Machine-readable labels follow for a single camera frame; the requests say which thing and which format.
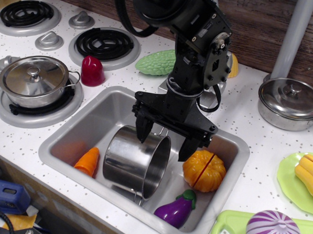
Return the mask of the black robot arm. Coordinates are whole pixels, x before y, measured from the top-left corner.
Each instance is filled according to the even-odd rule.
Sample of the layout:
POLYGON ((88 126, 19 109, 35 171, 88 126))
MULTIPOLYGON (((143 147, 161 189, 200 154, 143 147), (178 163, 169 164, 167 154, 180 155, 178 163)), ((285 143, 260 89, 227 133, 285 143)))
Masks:
POLYGON ((144 142, 154 124, 182 135, 185 140, 179 161, 186 161, 202 147, 207 147, 217 127, 204 114, 200 98, 212 88, 217 101, 219 85, 231 71, 228 49, 231 26, 212 0, 132 0, 138 16, 148 24, 135 30, 128 17, 125 0, 114 0, 121 23, 135 36, 147 37, 161 27, 176 35, 176 60, 169 74, 165 94, 136 92, 132 108, 139 141, 144 142))

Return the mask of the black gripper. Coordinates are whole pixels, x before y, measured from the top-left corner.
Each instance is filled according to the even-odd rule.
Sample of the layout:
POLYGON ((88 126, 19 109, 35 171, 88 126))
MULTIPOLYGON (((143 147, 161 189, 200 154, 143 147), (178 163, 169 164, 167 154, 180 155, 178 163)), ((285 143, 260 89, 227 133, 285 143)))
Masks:
POLYGON ((136 92, 132 112, 136 117, 138 140, 143 143, 154 123, 182 135, 178 161, 187 161, 201 147, 209 146, 217 127, 199 110, 196 101, 172 93, 136 92))

